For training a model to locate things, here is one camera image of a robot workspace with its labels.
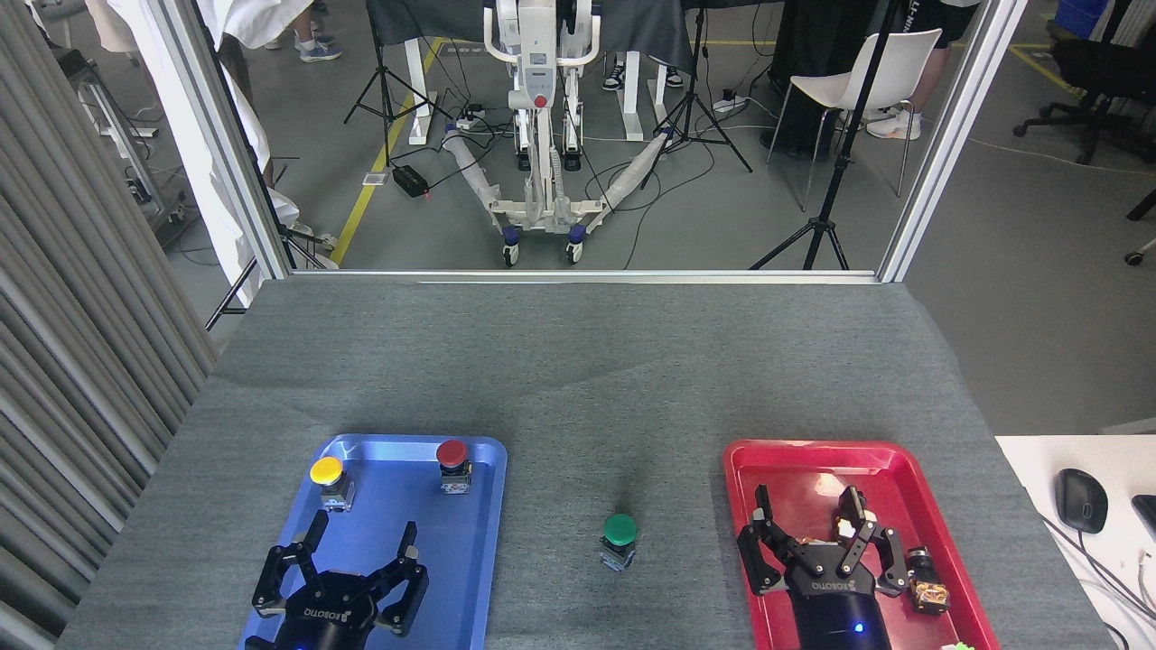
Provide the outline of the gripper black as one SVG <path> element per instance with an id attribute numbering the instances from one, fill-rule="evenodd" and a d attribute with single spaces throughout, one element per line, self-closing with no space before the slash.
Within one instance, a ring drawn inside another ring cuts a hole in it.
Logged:
<path id="1" fill-rule="evenodd" d="M 403 637 L 427 592 L 429 577 L 418 562 L 417 523 L 407 522 L 397 557 L 380 569 L 379 581 L 356 573 L 314 570 L 312 555 L 329 526 L 329 514 L 317 511 L 301 542 L 276 544 L 266 555 L 264 571 L 257 579 L 252 606 L 258 616 L 284 614 L 274 638 L 276 649 L 363 649 L 368 635 L 381 627 Z M 286 600 L 282 583 L 289 568 L 297 566 L 305 579 Z M 397 585 L 405 584 L 397 601 L 378 601 Z"/>
<path id="2" fill-rule="evenodd" d="M 798 559 L 796 538 L 775 523 L 766 486 L 754 493 L 756 507 L 736 535 L 749 589 L 762 597 L 784 590 L 796 621 L 801 649 L 889 649 L 890 637 L 875 596 L 875 577 L 862 566 L 868 544 L 879 551 L 879 588 L 892 598 L 909 588 L 907 563 L 901 551 L 899 531 L 881 525 L 866 507 L 855 486 L 847 486 L 835 514 L 835 542 L 802 544 L 801 551 L 823 567 L 821 576 L 806 571 Z M 784 566 L 778 571 L 763 556 L 763 548 Z"/>

